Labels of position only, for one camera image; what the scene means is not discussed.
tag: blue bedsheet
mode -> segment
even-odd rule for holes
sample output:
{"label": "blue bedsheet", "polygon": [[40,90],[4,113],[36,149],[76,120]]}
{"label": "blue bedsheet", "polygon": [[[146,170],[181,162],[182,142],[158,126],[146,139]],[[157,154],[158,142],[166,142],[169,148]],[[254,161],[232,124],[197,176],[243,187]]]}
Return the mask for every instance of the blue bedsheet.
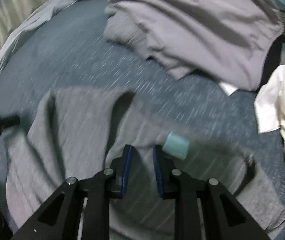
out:
{"label": "blue bedsheet", "polygon": [[[198,73],[175,81],[155,61],[107,42],[107,0],[77,2],[44,24],[9,61],[0,76],[0,114],[18,113],[28,131],[39,101],[49,89],[129,87],[155,111],[210,137],[237,142],[255,152],[285,205],[285,160],[279,131],[257,133],[256,94],[227,97]],[[0,139],[0,206],[6,211],[6,153]],[[285,229],[277,240],[285,239]]]}

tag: light blue tag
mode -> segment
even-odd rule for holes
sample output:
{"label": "light blue tag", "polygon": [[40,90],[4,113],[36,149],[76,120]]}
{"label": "light blue tag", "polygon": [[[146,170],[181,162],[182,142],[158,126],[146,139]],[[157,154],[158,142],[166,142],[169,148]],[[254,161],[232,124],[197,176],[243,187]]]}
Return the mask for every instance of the light blue tag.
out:
{"label": "light blue tag", "polygon": [[187,139],[171,132],[162,150],[173,157],[184,160],[188,154],[189,144],[190,142]]}

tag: silver screw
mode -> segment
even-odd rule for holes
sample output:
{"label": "silver screw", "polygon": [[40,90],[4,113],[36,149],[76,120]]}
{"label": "silver screw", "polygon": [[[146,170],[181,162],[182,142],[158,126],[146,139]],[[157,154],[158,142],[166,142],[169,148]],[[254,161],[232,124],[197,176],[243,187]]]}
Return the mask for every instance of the silver screw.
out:
{"label": "silver screw", "polygon": [[174,176],[180,176],[181,175],[181,170],[179,169],[174,169],[171,171],[172,175]]}
{"label": "silver screw", "polygon": [[105,175],[112,175],[114,173],[114,170],[111,169],[111,168],[106,168],[106,169],[103,170],[103,173]]}
{"label": "silver screw", "polygon": [[66,179],[66,182],[69,185],[75,184],[76,181],[77,181],[77,178],[75,178],[75,177],[69,177],[68,179]]}
{"label": "silver screw", "polygon": [[217,186],[219,184],[219,181],[215,178],[209,179],[209,184],[213,186]]}

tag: triangular cutout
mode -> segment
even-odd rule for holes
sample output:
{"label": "triangular cutout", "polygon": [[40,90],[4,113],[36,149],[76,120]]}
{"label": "triangular cutout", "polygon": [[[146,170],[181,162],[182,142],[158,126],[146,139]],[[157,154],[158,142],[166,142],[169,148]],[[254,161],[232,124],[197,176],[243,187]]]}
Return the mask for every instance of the triangular cutout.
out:
{"label": "triangular cutout", "polygon": [[225,211],[227,223],[230,227],[234,227],[246,222],[246,218],[225,195],[220,195],[220,199]]}
{"label": "triangular cutout", "polygon": [[38,222],[47,224],[51,227],[54,226],[64,198],[65,194],[61,193],[54,201],[52,201],[48,208],[39,216]]}

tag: mattress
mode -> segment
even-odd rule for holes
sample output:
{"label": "mattress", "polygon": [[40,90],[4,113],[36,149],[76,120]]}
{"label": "mattress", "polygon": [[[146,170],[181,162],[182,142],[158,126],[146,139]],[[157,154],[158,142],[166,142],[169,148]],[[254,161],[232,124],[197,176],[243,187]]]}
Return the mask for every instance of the mattress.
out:
{"label": "mattress", "polygon": [[[258,134],[253,107],[256,94],[236,91],[227,97],[215,81],[200,72],[175,81],[154,60],[145,61],[127,48],[107,42],[102,36],[108,19],[106,5],[107,0],[71,5],[12,56],[0,75],[0,114],[18,113],[28,132],[39,101],[50,89],[131,88],[162,117],[251,149],[285,205],[282,139],[278,130]],[[0,137],[0,207],[10,221],[5,196],[6,136],[8,133]],[[276,239],[285,239],[285,228]]]}

